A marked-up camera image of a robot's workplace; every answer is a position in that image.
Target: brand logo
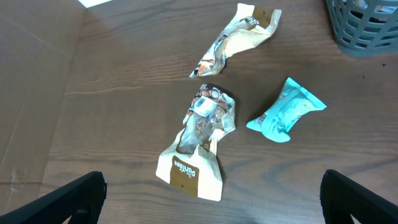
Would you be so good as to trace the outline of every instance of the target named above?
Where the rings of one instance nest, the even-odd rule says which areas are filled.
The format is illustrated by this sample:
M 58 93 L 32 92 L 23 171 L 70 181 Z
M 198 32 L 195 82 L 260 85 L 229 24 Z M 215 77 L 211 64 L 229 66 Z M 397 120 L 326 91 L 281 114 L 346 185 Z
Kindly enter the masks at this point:
M 181 172 L 185 172 L 187 173 L 187 175 L 189 176 L 189 178 L 195 177 L 195 171 L 191 168 L 191 167 L 187 167 L 184 164 L 181 164 L 177 161 L 174 161 L 174 165 L 177 166 L 178 168 L 180 168 Z

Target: black object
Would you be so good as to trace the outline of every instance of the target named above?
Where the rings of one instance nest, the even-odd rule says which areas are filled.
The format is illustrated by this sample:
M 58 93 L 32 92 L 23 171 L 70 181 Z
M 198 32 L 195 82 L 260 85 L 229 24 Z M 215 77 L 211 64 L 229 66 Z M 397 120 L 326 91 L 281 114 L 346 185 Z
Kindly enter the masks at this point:
M 0 223 L 97 223 L 106 198 L 102 172 L 93 171 L 0 217 Z
M 398 223 L 398 207 L 335 170 L 327 170 L 321 184 L 326 224 Z

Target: brown wooden surface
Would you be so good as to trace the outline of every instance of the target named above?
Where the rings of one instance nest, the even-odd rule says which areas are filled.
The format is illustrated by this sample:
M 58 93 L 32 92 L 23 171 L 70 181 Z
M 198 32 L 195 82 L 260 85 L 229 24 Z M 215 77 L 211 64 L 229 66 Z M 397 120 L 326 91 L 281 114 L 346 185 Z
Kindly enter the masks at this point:
M 0 215 L 39 194 L 85 11 L 56 2 L 0 1 Z
M 336 169 L 398 203 L 398 55 L 342 54 L 323 1 L 251 1 L 282 9 L 274 36 L 229 58 L 221 75 L 188 78 L 236 3 L 117 0 L 90 9 L 40 193 L 99 170 L 108 182 L 100 223 L 321 223 L 320 182 Z M 287 77 L 328 108 L 305 115 L 279 144 L 246 123 Z M 155 176 L 202 83 L 237 103 L 237 129 L 218 144 L 220 202 Z

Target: light blue plastic package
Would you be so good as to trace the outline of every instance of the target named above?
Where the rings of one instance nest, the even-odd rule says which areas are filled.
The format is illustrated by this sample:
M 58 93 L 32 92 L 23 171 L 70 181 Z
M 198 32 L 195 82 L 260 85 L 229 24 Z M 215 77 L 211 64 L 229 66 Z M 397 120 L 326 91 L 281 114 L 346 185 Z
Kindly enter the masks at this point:
M 275 142 L 287 142 L 287 134 L 299 118 L 310 111 L 323 110 L 326 105 L 316 96 L 288 78 L 278 100 L 260 117 L 246 127 L 261 132 Z

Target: trash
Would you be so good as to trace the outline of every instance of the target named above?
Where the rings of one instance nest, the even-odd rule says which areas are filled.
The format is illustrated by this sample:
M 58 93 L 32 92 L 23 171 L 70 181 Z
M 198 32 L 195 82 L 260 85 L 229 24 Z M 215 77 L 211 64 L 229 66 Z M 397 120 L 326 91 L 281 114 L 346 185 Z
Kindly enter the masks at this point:
M 278 100 L 260 117 L 248 122 L 247 128 L 261 132 L 275 142 L 287 142 L 287 134 L 300 117 L 326 105 L 304 87 L 288 78 Z
M 282 11 L 238 4 L 231 22 L 219 34 L 190 77 L 216 75 L 235 53 L 257 47 L 276 30 Z
M 202 85 L 185 115 L 184 128 L 159 156 L 156 176 L 185 193 L 221 200 L 217 142 L 235 130 L 234 117 L 235 101 L 213 85 Z

